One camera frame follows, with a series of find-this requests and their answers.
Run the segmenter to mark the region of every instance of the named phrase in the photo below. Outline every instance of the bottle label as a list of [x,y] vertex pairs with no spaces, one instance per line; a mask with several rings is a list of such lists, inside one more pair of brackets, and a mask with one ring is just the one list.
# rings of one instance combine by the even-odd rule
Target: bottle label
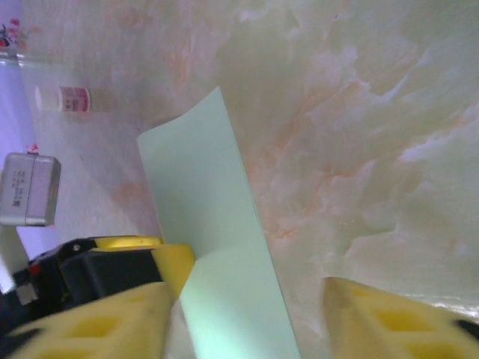
[[91,107],[90,91],[86,88],[60,88],[61,110],[87,112]]

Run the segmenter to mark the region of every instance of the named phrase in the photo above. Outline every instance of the white bottle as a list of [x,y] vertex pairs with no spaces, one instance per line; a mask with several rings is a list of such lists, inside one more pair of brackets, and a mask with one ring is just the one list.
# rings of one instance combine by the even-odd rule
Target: white bottle
[[87,88],[37,86],[35,101],[38,109],[42,111],[89,112],[91,110],[91,92]]

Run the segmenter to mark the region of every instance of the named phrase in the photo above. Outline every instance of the marble wall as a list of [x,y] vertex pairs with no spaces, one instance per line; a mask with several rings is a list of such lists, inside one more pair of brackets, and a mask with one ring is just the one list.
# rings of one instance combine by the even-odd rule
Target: marble wall
[[[221,86],[304,358],[328,352],[327,275],[477,314],[479,3],[25,0],[25,12],[28,54],[114,91],[116,112],[92,116],[121,116],[123,142]],[[73,129],[49,137],[41,117],[40,149],[66,146]],[[90,181],[108,178],[97,170]]]

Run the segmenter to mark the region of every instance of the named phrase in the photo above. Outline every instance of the rectangular hole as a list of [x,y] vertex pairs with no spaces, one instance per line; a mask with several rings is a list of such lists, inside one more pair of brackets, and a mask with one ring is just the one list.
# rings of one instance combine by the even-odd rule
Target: rectangular hole
[[110,333],[120,324],[120,318],[97,316],[83,319],[68,335],[68,338],[100,338]]
[[407,345],[414,359],[464,359],[460,349],[450,343],[410,343]]
[[37,359],[85,359],[92,353],[83,350],[57,349],[49,350],[40,354]]
[[432,331],[433,328],[408,310],[376,310],[376,317],[390,331]]

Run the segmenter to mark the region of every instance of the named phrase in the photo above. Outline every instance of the light green paper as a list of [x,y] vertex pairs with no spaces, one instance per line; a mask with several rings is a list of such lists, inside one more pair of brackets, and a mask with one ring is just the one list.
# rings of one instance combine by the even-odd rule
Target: light green paper
[[138,137],[167,243],[197,262],[180,300],[198,358],[300,358],[219,88]]

